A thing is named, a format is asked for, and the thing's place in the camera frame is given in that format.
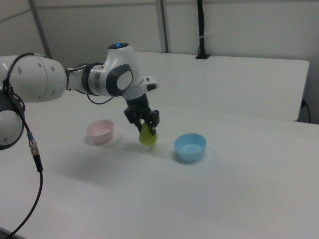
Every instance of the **blue bowl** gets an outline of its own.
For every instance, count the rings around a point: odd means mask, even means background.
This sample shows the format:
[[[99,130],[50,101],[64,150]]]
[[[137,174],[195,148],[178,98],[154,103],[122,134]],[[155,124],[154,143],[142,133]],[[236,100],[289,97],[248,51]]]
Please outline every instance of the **blue bowl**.
[[[187,133],[175,140],[174,147],[182,161],[195,162],[204,156],[206,139],[200,134]]]

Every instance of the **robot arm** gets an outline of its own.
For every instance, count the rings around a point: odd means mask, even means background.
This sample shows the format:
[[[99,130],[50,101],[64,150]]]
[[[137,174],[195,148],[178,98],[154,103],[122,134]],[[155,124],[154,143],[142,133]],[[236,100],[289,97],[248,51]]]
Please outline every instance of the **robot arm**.
[[[8,69],[16,56],[0,57],[0,82],[6,79]],[[128,104],[124,111],[130,123],[141,131],[141,120],[156,133],[159,112],[149,107],[146,93],[158,87],[154,77],[142,77],[137,58],[127,43],[109,46],[104,63],[87,64],[64,69],[62,65],[40,54],[25,56],[14,65],[10,84],[25,102],[44,102],[57,99],[65,90],[76,90],[93,96],[122,96]],[[20,132],[18,118],[7,106],[3,90],[0,90],[0,149],[12,143]]]

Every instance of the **table surface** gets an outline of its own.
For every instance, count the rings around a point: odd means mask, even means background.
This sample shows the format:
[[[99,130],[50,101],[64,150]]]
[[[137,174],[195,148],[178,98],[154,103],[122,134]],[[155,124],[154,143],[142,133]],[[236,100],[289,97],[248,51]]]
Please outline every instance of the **table surface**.
[[[32,239],[300,239],[319,237],[319,127],[156,104],[155,146],[143,146],[123,114],[66,92],[27,104],[39,144],[43,192],[19,235]],[[114,138],[95,146],[85,128],[115,123]],[[207,139],[204,158],[176,161],[174,140]],[[30,210],[39,184],[24,135],[1,152],[0,226],[13,230]]]
[[[144,75],[159,82],[157,103],[289,121],[298,118],[309,68],[283,59],[150,52],[137,58]]]

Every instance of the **cable connector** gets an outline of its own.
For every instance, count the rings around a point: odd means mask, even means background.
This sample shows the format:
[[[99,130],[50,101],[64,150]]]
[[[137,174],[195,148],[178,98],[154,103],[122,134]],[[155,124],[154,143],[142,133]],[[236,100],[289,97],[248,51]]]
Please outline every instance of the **cable connector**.
[[[29,147],[30,147],[30,151],[31,151],[32,156],[39,154],[39,148],[38,148],[38,145],[35,142],[35,140],[29,141]]]
[[[36,165],[36,169],[38,170],[38,172],[41,172],[43,171],[43,167],[41,163],[41,157],[40,157],[38,145],[33,138],[32,132],[28,132],[27,136],[29,139],[29,147]]]

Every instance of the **green pear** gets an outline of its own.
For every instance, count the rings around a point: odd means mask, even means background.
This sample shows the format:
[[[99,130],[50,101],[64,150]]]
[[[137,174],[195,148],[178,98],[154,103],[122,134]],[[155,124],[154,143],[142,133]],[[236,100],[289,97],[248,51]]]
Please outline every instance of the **green pear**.
[[[153,145],[158,139],[158,133],[152,135],[151,128],[147,123],[143,123],[139,140],[144,145]]]

